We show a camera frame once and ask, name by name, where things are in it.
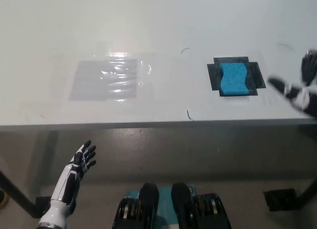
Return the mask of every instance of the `sponge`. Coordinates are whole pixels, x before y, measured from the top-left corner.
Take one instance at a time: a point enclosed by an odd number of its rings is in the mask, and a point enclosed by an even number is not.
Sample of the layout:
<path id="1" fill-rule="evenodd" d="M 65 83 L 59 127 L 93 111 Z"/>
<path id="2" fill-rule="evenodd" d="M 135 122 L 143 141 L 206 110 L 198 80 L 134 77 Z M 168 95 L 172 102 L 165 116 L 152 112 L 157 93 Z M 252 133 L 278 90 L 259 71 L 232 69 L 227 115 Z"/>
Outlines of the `sponge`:
<path id="1" fill-rule="evenodd" d="M 222 63 L 220 68 L 223 72 L 220 89 L 225 96 L 244 96 L 249 94 L 245 84 L 248 71 L 243 63 Z"/>

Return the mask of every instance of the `white robotic hand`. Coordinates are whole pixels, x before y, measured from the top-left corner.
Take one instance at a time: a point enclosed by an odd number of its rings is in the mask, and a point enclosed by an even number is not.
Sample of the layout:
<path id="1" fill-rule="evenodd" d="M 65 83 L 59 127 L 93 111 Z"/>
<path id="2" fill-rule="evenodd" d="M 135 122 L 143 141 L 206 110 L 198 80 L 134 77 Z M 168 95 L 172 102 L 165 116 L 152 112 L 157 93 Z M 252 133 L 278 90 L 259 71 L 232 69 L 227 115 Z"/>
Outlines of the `white robotic hand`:
<path id="1" fill-rule="evenodd" d="M 87 170 L 96 164 L 89 161 L 95 156 L 95 146 L 88 148 L 91 141 L 82 145 L 64 168 L 51 197 L 50 208 L 42 216 L 38 229 L 65 229 L 66 218 L 76 207 L 76 197 L 81 179 Z"/>

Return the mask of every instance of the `table surface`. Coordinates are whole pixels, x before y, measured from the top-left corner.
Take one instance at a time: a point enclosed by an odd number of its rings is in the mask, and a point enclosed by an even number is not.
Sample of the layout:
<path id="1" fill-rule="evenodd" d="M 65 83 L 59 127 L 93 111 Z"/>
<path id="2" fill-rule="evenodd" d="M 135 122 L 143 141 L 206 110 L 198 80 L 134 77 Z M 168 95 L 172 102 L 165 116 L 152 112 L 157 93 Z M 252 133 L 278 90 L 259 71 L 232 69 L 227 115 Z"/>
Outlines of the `table surface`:
<path id="1" fill-rule="evenodd" d="M 301 58 L 317 45 L 315 1 L 0 0 L 0 126 L 307 121 L 267 84 L 220 97 L 207 64 L 249 57 L 265 81 L 300 83 Z M 127 81 L 105 74 L 114 59 L 135 69 Z M 80 63 L 106 64 L 90 75 Z"/>

